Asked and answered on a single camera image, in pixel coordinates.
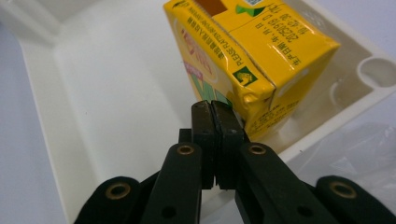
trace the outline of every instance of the white bin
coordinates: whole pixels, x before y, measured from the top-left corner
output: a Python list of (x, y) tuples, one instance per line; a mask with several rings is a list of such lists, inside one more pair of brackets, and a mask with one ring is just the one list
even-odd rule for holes
[[(190, 106), (196, 100), (164, 2), (0, 1), (0, 22), (21, 45), (67, 222), (75, 220), (103, 181), (117, 175), (141, 181), (158, 171), (178, 129), (190, 127)], [(344, 4), (334, 10), (343, 14), (361, 7), (359, 1), (286, 2), (342, 44), (296, 113), (263, 140), (291, 162), (396, 92), (396, 62), (318, 4)], [(381, 4), (394, 12), (386, 18), (391, 25), (395, 4)], [(206, 193), (204, 203), (216, 194)], [(212, 212), (203, 208), (203, 216)]]

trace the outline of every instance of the barcode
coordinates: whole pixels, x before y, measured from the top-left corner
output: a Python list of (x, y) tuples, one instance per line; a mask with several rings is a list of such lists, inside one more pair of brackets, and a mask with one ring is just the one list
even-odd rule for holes
[(263, 0), (245, 0), (245, 2), (247, 2), (249, 5), (254, 6), (260, 2), (262, 2)]

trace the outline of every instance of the juice box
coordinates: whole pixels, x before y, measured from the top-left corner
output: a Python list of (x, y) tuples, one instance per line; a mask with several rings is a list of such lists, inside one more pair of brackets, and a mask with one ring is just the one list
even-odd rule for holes
[(231, 105), (252, 140), (276, 130), (339, 44), (279, 0), (164, 5), (198, 99)]

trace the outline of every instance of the yellow carton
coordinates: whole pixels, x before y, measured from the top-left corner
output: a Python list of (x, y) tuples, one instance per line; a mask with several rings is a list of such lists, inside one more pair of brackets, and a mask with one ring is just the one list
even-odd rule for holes
[(279, 0), (164, 8), (195, 94), (232, 105), (251, 139), (290, 115), (339, 47)]

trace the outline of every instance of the green logo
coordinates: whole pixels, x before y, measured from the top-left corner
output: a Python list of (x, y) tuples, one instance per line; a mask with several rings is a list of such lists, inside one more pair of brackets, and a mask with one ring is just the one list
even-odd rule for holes
[(248, 70), (248, 68), (245, 66), (241, 68), (239, 71), (233, 73), (233, 76), (243, 85), (246, 87), (250, 83), (253, 83), (257, 80), (257, 78)]
[(246, 12), (249, 16), (251, 17), (255, 17), (257, 15), (259, 15), (263, 10), (265, 9), (265, 7), (258, 7), (258, 8), (250, 8), (250, 7), (241, 7), (239, 5), (236, 5), (236, 14), (241, 14)]

